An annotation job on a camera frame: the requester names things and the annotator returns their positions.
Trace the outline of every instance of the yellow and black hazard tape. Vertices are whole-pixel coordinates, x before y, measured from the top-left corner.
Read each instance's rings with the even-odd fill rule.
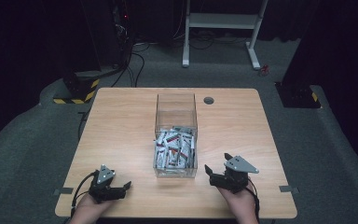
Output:
[[[79,99],[79,98],[62,98],[62,97],[57,97],[54,98],[53,101],[54,103],[58,104],[58,105],[65,105],[65,104],[77,104],[77,105],[82,105],[82,104],[87,104],[92,97],[95,94],[95,90],[97,89],[97,85],[100,82],[100,79],[97,79],[95,81],[93,81],[91,83],[91,86],[89,88],[89,92],[87,93],[87,95],[84,97],[84,99]]]

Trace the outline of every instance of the dark background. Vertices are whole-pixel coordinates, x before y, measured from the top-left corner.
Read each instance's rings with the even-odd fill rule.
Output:
[[[149,0],[150,5],[140,11],[137,8],[145,5],[145,0],[128,2],[139,33],[170,41],[182,1]],[[192,10],[254,13],[260,1],[230,0],[223,5],[218,0],[205,2],[193,0]],[[159,13],[148,13],[158,9]],[[60,55],[51,50],[62,39],[51,41],[52,36],[59,35],[50,29],[48,16],[41,0],[0,0],[0,131],[37,105],[40,92],[62,77],[62,63],[57,61]],[[302,37],[284,83],[322,86],[342,131],[358,154],[358,1],[270,0],[258,38],[275,37],[281,41]]]

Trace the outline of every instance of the human hand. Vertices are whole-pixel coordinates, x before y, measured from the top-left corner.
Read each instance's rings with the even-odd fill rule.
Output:
[[[70,224],[91,224],[100,218],[101,214],[106,211],[115,201],[105,201],[97,203],[91,195],[85,194],[80,200]]]
[[[252,185],[246,186],[251,192],[254,192]],[[227,189],[217,188],[226,199],[228,208],[240,224],[256,224],[258,223],[255,216],[255,198],[247,190],[233,194]]]

